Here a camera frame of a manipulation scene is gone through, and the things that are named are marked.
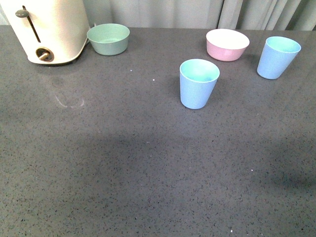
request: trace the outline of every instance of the plastic cup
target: plastic cup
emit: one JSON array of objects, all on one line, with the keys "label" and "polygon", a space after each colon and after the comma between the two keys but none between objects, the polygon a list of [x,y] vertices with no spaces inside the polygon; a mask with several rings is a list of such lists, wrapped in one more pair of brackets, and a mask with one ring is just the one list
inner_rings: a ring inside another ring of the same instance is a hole
[{"label": "plastic cup", "polygon": [[269,37],[262,50],[257,68],[260,76],[277,79],[301,50],[298,42],[280,36]]},{"label": "plastic cup", "polygon": [[203,59],[190,59],[180,66],[181,103],[189,109],[206,105],[219,77],[218,67]]}]

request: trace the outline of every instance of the cup rim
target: cup rim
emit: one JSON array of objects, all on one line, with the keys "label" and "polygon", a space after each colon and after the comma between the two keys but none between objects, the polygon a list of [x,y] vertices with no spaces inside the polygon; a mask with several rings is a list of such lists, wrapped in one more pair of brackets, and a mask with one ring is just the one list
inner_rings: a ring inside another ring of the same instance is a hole
[{"label": "cup rim", "polygon": [[[212,67],[215,67],[215,69],[216,69],[216,76],[215,76],[214,78],[212,78],[211,80],[208,80],[208,81],[193,80],[193,79],[187,77],[186,75],[183,74],[181,68],[182,68],[182,66],[183,66],[185,63],[188,63],[188,62],[190,62],[190,61],[202,61],[202,62],[204,62],[204,63],[209,64],[209,65],[212,66]],[[214,63],[212,63],[212,62],[210,62],[210,61],[207,61],[207,60],[205,60],[205,59],[194,58],[194,59],[186,60],[186,61],[184,61],[184,62],[180,65],[180,73],[181,73],[181,75],[182,75],[183,77],[185,77],[186,79],[188,79],[188,80],[190,80],[190,81],[193,81],[193,82],[195,82],[195,83],[210,83],[210,82],[212,82],[212,81],[216,81],[216,80],[219,78],[220,70],[219,70],[219,68],[218,68]]]},{"label": "cup rim", "polygon": [[[295,47],[298,47],[298,50],[288,52],[288,51],[283,51],[283,50],[280,50],[280,49],[278,49],[278,48],[273,47],[273,46],[269,43],[269,41],[270,41],[271,39],[275,39],[275,38],[281,38],[281,39],[283,39],[283,40],[290,41],[293,45],[295,45]],[[296,42],[296,41],[293,40],[293,39],[290,39],[290,38],[287,38],[287,37],[283,37],[283,36],[271,36],[271,37],[268,37],[268,38],[266,39],[266,44],[267,44],[270,48],[272,48],[273,50],[278,51],[278,52],[281,52],[281,53],[298,53],[298,52],[301,51],[301,49],[302,49],[301,45],[300,45],[298,42]]]}]

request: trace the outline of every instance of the pink bowl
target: pink bowl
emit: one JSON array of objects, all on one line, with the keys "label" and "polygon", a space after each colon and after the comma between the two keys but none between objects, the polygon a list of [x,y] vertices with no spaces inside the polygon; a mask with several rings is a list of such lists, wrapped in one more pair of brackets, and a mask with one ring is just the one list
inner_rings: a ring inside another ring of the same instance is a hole
[{"label": "pink bowl", "polygon": [[249,43],[247,36],[234,30],[216,29],[206,34],[207,53],[220,61],[237,60]]}]

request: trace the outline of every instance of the toaster lever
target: toaster lever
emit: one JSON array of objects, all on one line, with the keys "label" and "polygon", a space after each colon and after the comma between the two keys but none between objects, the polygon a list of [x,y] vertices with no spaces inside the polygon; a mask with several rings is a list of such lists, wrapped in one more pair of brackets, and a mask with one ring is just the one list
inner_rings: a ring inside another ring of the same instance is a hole
[{"label": "toaster lever", "polygon": [[21,10],[18,10],[15,15],[17,17],[20,17],[20,18],[24,18],[24,17],[28,17],[30,15],[30,13],[27,11],[27,10],[24,10],[24,9],[21,9]]}]

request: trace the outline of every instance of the bowl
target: bowl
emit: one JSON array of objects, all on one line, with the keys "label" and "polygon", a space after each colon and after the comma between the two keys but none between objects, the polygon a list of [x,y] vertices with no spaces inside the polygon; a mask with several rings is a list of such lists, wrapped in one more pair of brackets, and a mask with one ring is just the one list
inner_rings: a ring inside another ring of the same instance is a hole
[{"label": "bowl", "polygon": [[216,29],[206,34],[207,53],[220,61],[231,62],[241,57],[250,41],[244,34],[229,30]]},{"label": "bowl", "polygon": [[117,55],[127,49],[129,29],[120,24],[102,24],[87,32],[94,50],[101,55]]}]

